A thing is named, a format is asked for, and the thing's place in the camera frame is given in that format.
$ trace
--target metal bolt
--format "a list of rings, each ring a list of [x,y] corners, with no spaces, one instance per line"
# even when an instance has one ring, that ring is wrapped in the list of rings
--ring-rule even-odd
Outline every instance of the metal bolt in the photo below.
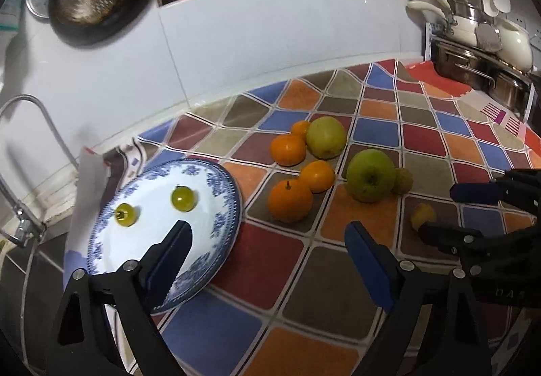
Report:
[[[71,275],[75,280],[80,280],[85,276],[86,271],[84,269],[76,269]]]
[[[455,268],[453,269],[453,275],[458,279],[463,279],[466,276],[466,272],[464,272],[462,269]]]
[[[409,271],[409,270],[414,270],[415,265],[409,260],[402,260],[400,262],[400,268]]]
[[[472,267],[470,267],[470,274],[471,275],[479,275],[481,273],[481,266],[478,264],[474,264]]]
[[[122,269],[129,272],[131,270],[134,270],[138,264],[139,263],[137,260],[128,260],[122,265]]]

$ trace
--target orange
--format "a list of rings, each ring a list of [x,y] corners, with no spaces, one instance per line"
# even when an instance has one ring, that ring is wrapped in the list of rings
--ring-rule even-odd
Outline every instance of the orange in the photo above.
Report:
[[[270,155],[284,167],[297,165],[306,157],[306,144],[298,135],[280,135],[272,139]]]
[[[299,135],[304,142],[306,142],[306,133],[310,127],[310,121],[297,121],[291,126],[291,134]]]
[[[297,179],[286,179],[274,185],[267,206],[276,220],[295,223],[308,215],[313,202],[314,196],[308,185]]]
[[[321,193],[331,188],[336,173],[328,162],[317,160],[309,163],[301,170],[299,180],[304,182],[313,193]]]

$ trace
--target blue and white plate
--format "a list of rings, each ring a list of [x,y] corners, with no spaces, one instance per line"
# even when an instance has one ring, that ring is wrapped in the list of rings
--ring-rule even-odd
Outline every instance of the blue and white plate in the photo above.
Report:
[[[196,193],[197,205],[189,212],[171,204],[177,185]],[[139,207],[139,218],[130,227],[115,221],[115,209],[123,202]],[[222,166],[197,159],[166,162],[125,185],[99,214],[88,242],[88,271],[113,272],[126,260],[140,260],[184,220],[191,226],[193,244],[163,305],[152,313],[171,309],[193,297],[218,272],[239,230],[241,207],[235,180]]]

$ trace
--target faucet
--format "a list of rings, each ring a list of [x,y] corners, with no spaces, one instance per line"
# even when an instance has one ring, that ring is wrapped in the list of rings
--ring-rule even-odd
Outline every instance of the faucet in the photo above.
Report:
[[[43,114],[45,121],[49,126],[49,129],[52,131],[53,136],[55,136],[56,142],[62,148],[64,154],[68,157],[71,165],[75,167],[75,170],[78,170],[79,165],[77,161],[70,153],[66,143],[60,137],[60,134],[58,133],[58,130],[56,130],[55,125],[52,123],[51,117],[45,109],[45,106],[38,98],[33,95],[25,94],[14,96],[13,98],[9,99],[2,107],[0,107],[0,118],[9,106],[19,101],[32,102],[41,110],[41,113]],[[13,191],[6,183],[4,177],[1,174],[0,194],[2,194],[2,196],[6,198],[7,202],[15,212],[15,215],[19,219],[19,224],[17,226],[17,229],[15,230],[14,235],[5,232],[2,228],[0,228],[0,234],[2,234],[9,241],[15,243],[15,245],[22,248],[26,246],[26,243],[31,237],[31,235],[33,235],[37,240],[41,240],[45,235],[47,226],[45,225],[45,223],[41,222],[21,200],[17,199],[17,197],[14,195]]]

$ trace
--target green grape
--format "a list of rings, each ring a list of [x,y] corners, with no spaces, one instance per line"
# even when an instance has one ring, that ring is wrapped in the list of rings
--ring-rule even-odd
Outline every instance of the green grape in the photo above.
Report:
[[[191,211],[195,206],[195,193],[187,186],[177,185],[171,193],[171,203],[179,211]]]
[[[137,221],[137,211],[127,203],[121,203],[115,209],[115,220],[120,226],[132,226]]]

